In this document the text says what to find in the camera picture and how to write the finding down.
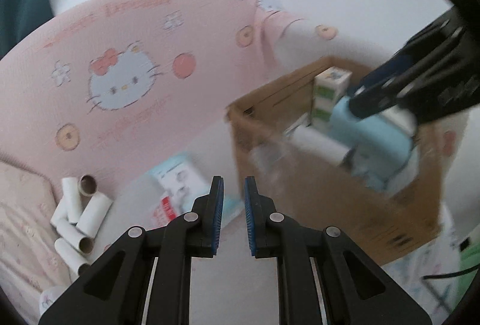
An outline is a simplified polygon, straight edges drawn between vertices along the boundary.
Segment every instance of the red circle print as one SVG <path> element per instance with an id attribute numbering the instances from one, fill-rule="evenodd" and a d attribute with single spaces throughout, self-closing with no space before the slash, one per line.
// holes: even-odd
<path id="1" fill-rule="evenodd" d="M 196 65 L 192 54 L 183 53 L 173 60 L 173 72 L 179 79 L 186 79 L 194 72 Z"/>

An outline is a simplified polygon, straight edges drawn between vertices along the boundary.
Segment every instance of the silver rivet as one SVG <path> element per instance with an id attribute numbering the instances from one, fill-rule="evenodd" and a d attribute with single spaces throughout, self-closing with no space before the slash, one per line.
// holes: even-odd
<path id="1" fill-rule="evenodd" d="M 285 219 L 283 214 L 280 214 L 279 212 L 273 212 L 270 214 L 270 220 L 273 222 L 282 222 Z"/>
<path id="2" fill-rule="evenodd" d="M 194 222 L 198 219 L 198 214 L 196 212 L 188 212 L 183 216 L 183 219 L 187 222 Z"/>
<path id="3" fill-rule="evenodd" d="M 338 237 L 340 236 L 340 229 L 335 226 L 327 227 L 327 234 L 330 237 Z"/>
<path id="4" fill-rule="evenodd" d="M 129 231 L 128 231 L 128 235 L 130 237 L 132 237 L 133 239 L 137 238 L 137 237 L 140 237 L 142 235 L 143 231 L 142 229 L 140 229 L 139 227 L 132 227 Z"/>

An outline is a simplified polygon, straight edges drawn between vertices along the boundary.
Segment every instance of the white flower print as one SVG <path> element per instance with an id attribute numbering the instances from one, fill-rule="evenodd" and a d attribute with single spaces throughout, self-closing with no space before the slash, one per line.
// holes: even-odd
<path id="1" fill-rule="evenodd" d="M 163 29 L 167 31 L 172 31 L 177 27 L 180 27 L 183 24 L 182 12 L 176 11 L 165 16 L 165 21 L 163 23 Z"/>
<path id="2" fill-rule="evenodd" d="M 69 65 L 62 65 L 60 61 L 55 64 L 55 70 L 52 72 L 52 79 L 55 80 L 57 87 L 61 86 L 64 82 L 70 81 L 68 73 L 70 72 Z"/>

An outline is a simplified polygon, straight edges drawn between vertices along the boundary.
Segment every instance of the cardboard tube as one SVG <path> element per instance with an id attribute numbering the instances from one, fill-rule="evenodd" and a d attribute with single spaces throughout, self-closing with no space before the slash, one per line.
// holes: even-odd
<path id="1" fill-rule="evenodd" d="M 66 219 L 57 221 L 57 231 L 78 252 L 88 254 L 93 250 L 92 239 L 80 233 Z"/>
<path id="2" fill-rule="evenodd" d="M 67 204 L 65 203 L 65 198 L 60 200 L 50 219 L 50 223 L 54 228 L 57 228 L 57 222 L 59 219 L 67 219 Z"/>
<path id="3" fill-rule="evenodd" d="M 113 201 L 107 195 L 97 192 L 85 207 L 77 223 L 77 229 L 94 239 L 112 203 Z"/>
<path id="4" fill-rule="evenodd" d="M 90 266 L 87 259 L 72 248 L 65 239 L 60 238 L 55 241 L 55 250 L 77 276 Z"/>
<path id="5" fill-rule="evenodd" d="M 76 224 L 82 215 L 82 199 L 78 191 L 78 183 L 76 177 L 64 177 L 61 180 L 63 189 L 63 198 L 67 205 L 68 221 Z"/>
<path id="6" fill-rule="evenodd" d="M 97 192 L 97 181 L 92 175 L 83 175 L 78 181 L 78 191 L 83 196 L 90 198 Z"/>
<path id="7" fill-rule="evenodd" d="M 350 149 L 347 146 L 304 125 L 298 126 L 292 132 L 290 141 L 299 149 L 314 153 L 336 167 L 350 155 Z"/>

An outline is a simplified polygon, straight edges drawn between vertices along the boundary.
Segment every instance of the black cable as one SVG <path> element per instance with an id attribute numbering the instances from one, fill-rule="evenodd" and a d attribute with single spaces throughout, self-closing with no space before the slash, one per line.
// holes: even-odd
<path id="1" fill-rule="evenodd" d="M 463 276 L 463 275 L 469 274 L 470 272 L 476 271 L 476 270 L 478 270 L 479 268 L 480 268 L 480 264 L 476 264 L 476 265 L 474 265 L 473 267 L 464 269 L 464 270 L 462 270 L 462 271 L 453 272 L 453 273 L 451 273 L 451 274 L 426 275 L 426 276 L 422 276 L 422 280 L 429 280 L 429 279 L 450 279 L 450 278 L 452 278 L 452 277 L 459 277 L 459 276 Z"/>

